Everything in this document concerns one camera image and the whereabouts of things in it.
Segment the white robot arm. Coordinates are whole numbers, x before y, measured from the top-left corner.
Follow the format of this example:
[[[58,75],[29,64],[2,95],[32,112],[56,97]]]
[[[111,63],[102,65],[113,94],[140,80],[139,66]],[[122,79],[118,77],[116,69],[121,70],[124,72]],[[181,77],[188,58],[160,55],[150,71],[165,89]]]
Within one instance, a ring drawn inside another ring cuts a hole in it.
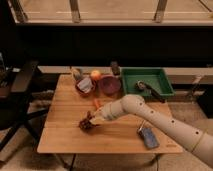
[[[213,135],[149,107],[140,95],[128,94],[94,112],[94,120],[113,121],[128,114],[143,118],[213,169]]]

